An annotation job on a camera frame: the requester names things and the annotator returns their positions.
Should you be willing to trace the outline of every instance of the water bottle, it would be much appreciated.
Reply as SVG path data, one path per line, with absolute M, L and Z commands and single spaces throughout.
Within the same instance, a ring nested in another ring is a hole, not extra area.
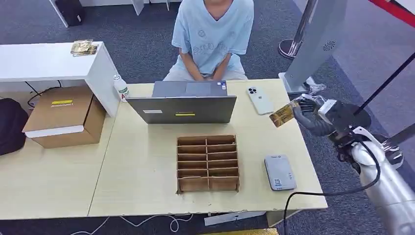
M 125 98 L 129 97 L 130 92 L 128 91 L 127 83 L 122 80 L 121 76 L 117 73 L 114 75 L 114 87 L 118 92 L 122 102 L 127 102 Z

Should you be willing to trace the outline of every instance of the small white device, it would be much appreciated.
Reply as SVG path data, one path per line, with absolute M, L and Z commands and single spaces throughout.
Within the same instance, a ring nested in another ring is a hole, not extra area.
M 287 156 L 283 154 L 267 156 L 265 158 L 265 168 L 272 190 L 280 191 L 297 187 Z
M 269 114 L 274 111 L 274 105 L 260 88 L 249 87 L 247 92 L 259 115 Z

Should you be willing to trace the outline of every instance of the cardboard box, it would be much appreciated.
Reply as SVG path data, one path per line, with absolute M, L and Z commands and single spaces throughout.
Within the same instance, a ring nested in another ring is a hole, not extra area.
M 235 135 L 177 138 L 177 192 L 239 190 Z
M 104 119 L 89 87 L 57 88 L 42 94 L 23 132 L 44 148 L 98 143 Z

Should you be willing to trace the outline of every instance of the black cable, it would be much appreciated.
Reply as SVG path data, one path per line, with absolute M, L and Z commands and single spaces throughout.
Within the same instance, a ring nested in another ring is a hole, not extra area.
M 353 114 L 358 115 L 414 59 L 415 52 Z
M 30 88 L 36 93 L 36 95 L 40 95 L 37 90 L 35 90 L 28 82 L 25 82 Z
M 27 104 L 30 106 L 30 107 L 32 107 L 32 108 L 34 108 L 35 106 L 33 106 L 33 105 L 31 105 L 30 104 L 30 102 L 34 99 L 34 98 L 36 98 L 36 97 L 38 97 L 38 96 L 42 96 L 42 94 L 43 93 L 45 93 L 45 92 L 47 92 L 47 91 L 50 91 L 50 90 L 52 90 L 52 89 L 55 89 L 55 88 L 62 88 L 62 83 L 61 83 L 61 81 L 60 80 L 58 80 L 58 82 L 59 82 L 59 87 L 51 87 L 51 88 L 48 88 L 48 89 L 46 89 L 46 90 L 44 90 L 44 91 L 42 91 L 42 92 L 40 92 L 40 93 L 38 93 L 35 89 L 33 89 L 35 92 L 36 92 L 36 95 L 34 95 L 34 96 L 32 96 L 32 98 L 30 98 L 28 101 L 27 101 Z
M 359 143 L 368 151 L 368 153 L 370 154 L 370 156 L 373 158 L 375 164 L 376 164 L 376 170 L 377 170 L 377 174 L 376 174 L 376 178 L 370 182 L 369 184 L 359 187 L 359 188 L 355 188 L 355 189 L 350 189 L 350 190 L 346 190 L 343 192 L 332 192 L 332 193 L 316 193 L 316 192 L 293 192 L 290 194 L 290 196 L 287 199 L 287 203 L 285 204 L 285 209 L 284 209 L 284 217 L 283 217 L 283 227 L 284 227 L 284 235 L 287 235 L 287 209 L 288 209 L 288 203 L 290 203 L 290 199 L 297 194 L 300 195 L 313 195 L 313 196 L 340 196 L 340 195 L 346 195 L 346 194 L 351 194 L 351 193 L 356 193 L 356 192 L 360 192 L 360 191 L 364 191 L 370 187 L 372 187 L 373 185 L 375 185 L 379 179 L 380 179 L 380 165 L 379 162 L 377 160 L 377 158 L 375 157 L 375 155 L 373 154 L 373 152 L 366 146 L 365 143 L 363 143 L 363 141 L 359 141 Z

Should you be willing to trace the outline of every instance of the laptop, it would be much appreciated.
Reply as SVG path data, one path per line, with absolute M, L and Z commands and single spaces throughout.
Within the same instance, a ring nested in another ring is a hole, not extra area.
M 152 97 L 227 96 L 225 81 L 157 81 Z
M 153 97 L 127 101 L 148 124 L 228 123 L 236 96 L 227 94 L 226 82 L 218 83 L 160 81 L 154 84 Z

